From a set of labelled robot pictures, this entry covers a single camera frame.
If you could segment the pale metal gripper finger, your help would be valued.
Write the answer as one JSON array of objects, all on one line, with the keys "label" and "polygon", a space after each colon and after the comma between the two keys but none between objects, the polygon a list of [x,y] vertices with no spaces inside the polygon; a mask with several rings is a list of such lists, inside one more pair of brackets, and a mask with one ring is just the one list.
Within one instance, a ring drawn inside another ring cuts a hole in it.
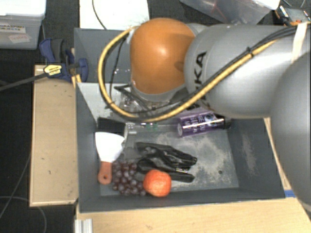
[{"label": "pale metal gripper finger", "polygon": [[124,155],[129,154],[134,149],[136,135],[136,124],[126,123],[124,127],[124,140],[122,143]]}]

